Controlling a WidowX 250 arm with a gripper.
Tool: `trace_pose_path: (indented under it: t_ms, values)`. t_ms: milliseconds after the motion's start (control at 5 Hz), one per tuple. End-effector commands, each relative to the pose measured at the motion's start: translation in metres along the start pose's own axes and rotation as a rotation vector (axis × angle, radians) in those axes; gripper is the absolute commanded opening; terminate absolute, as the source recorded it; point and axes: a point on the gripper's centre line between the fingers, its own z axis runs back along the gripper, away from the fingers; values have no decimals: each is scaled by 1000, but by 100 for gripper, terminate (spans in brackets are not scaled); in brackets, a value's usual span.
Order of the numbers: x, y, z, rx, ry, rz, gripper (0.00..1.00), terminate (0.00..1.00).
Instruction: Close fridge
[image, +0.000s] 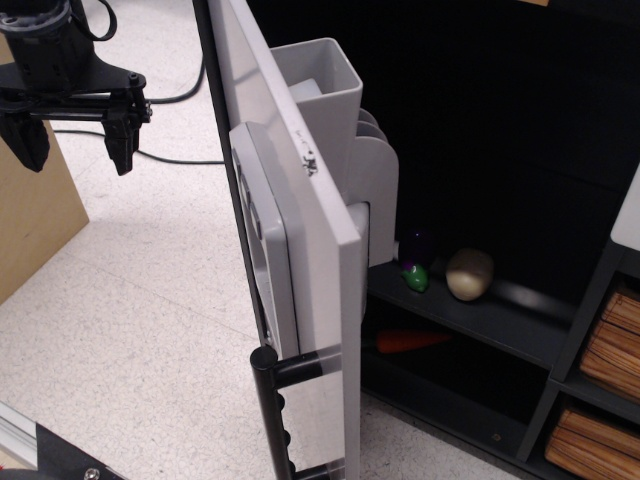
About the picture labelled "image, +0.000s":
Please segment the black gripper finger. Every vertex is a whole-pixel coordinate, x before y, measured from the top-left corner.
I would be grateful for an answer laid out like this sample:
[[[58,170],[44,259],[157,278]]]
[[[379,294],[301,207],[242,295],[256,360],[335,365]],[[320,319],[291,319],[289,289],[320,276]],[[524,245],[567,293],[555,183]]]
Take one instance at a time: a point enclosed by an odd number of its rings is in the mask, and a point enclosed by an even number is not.
[[[128,118],[102,121],[105,146],[119,176],[128,174],[133,168],[133,155],[139,147],[139,128]]]
[[[30,115],[3,115],[1,137],[22,165],[41,172],[49,156],[49,137],[44,122]]]

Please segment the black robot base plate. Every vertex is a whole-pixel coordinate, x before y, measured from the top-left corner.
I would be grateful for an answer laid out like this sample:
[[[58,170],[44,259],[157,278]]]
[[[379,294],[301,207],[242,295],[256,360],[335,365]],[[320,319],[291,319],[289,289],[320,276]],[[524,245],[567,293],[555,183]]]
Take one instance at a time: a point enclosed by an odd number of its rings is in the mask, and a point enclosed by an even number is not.
[[[1,426],[1,449],[30,465],[30,468],[2,467],[2,479],[125,479],[38,423],[33,431],[11,424]]]

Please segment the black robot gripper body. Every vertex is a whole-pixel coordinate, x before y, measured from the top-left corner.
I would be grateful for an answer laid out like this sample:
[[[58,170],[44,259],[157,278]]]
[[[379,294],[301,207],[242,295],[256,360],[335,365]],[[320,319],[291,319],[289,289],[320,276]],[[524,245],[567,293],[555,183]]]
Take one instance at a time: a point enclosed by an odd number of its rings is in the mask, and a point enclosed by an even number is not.
[[[1,67],[1,113],[39,120],[99,122],[122,113],[134,124],[148,123],[150,102],[144,97],[142,74],[92,58],[75,86],[69,90],[44,90],[27,86],[17,63]]]

